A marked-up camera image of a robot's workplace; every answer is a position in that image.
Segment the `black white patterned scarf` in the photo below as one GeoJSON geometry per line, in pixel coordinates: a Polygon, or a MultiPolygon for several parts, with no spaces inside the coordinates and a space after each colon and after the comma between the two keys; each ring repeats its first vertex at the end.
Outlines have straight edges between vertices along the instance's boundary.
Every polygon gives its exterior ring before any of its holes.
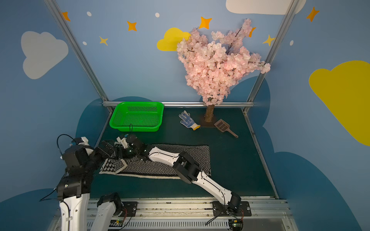
{"type": "MultiPolygon", "coordinates": [[[[211,176],[211,153],[208,145],[154,144],[159,149],[170,153],[186,151],[211,176]]],[[[148,179],[179,179],[172,167],[160,162],[144,161],[138,157],[132,159],[107,159],[101,166],[99,174],[128,176],[148,179]]]]}

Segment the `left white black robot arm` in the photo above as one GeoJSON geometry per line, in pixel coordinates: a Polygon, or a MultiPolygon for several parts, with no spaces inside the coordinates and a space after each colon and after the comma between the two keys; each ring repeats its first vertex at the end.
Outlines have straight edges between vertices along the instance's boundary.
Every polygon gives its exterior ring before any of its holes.
{"type": "MultiPolygon", "coordinates": [[[[56,191],[63,231],[87,230],[87,209],[93,175],[106,160],[117,159],[117,157],[114,145],[104,141],[93,148],[88,144],[86,137],[78,138],[75,145],[62,154],[66,169],[56,191]]],[[[91,229],[108,230],[112,218],[118,215],[123,217],[128,215],[118,193],[101,196],[91,229]]]]}

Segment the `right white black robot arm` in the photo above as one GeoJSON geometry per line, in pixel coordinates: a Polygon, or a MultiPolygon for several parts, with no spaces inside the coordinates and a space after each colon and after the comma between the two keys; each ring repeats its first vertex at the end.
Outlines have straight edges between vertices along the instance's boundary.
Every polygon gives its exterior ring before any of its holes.
{"type": "Polygon", "coordinates": [[[195,184],[214,196],[222,205],[224,213],[236,216],[239,212],[241,197],[212,180],[187,151],[167,152],[143,143],[135,135],[118,137],[116,141],[121,146],[118,153],[122,157],[137,156],[142,160],[168,165],[182,181],[195,184]]]}

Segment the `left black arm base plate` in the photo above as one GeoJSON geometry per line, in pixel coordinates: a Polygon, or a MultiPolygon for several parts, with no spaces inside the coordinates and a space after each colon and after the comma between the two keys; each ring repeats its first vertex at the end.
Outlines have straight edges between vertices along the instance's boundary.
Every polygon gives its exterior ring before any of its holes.
{"type": "Polygon", "coordinates": [[[137,201],[121,202],[118,217],[135,217],[137,212],[137,201]]]}

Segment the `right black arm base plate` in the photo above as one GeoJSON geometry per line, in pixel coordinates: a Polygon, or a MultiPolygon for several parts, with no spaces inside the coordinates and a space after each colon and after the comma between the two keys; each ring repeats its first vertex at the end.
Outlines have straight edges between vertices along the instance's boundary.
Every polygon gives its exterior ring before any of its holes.
{"type": "Polygon", "coordinates": [[[251,206],[249,202],[242,201],[238,206],[224,206],[218,201],[212,202],[214,216],[235,216],[235,217],[251,217],[251,206]]]}

